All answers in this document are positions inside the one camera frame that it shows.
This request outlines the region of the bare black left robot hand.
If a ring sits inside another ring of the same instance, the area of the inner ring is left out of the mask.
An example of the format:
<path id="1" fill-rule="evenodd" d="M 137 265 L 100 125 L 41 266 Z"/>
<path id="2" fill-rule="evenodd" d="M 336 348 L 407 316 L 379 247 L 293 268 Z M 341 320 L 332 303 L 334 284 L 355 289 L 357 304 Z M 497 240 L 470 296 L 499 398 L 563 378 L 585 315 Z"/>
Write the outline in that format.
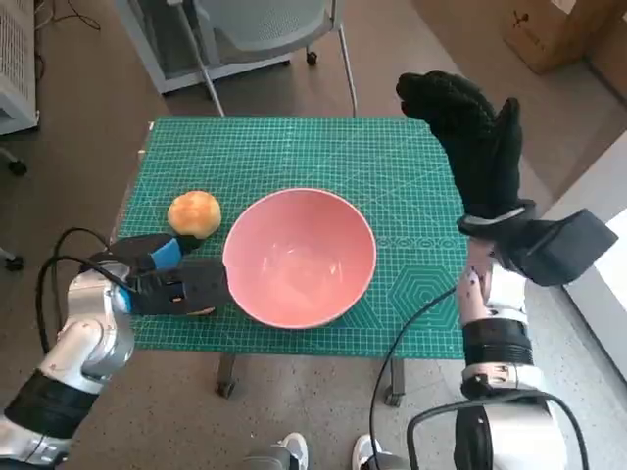
<path id="1" fill-rule="evenodd" d="M 204 242 L 192 235 L 153 233 L 121 238 L 111 245 L 109 253 L 118 262 L 138 270 L 166 269 L 178 266 Z"/>

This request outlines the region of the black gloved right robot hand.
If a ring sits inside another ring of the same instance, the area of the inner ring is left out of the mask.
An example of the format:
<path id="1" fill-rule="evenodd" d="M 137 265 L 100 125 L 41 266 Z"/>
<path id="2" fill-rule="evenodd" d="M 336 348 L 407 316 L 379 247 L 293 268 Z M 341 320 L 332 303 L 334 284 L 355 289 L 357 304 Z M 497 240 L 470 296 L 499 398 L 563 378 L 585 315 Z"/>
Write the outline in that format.
<path id="1" fill-rule="evenodd" d="M 522 206 L 517 99 L 497 110 L 474 83 L 442 70 L 406 72 L 396 92 L 404 115 L 426 122 L 443 147 L 465 214 L 495 219 Z"/>

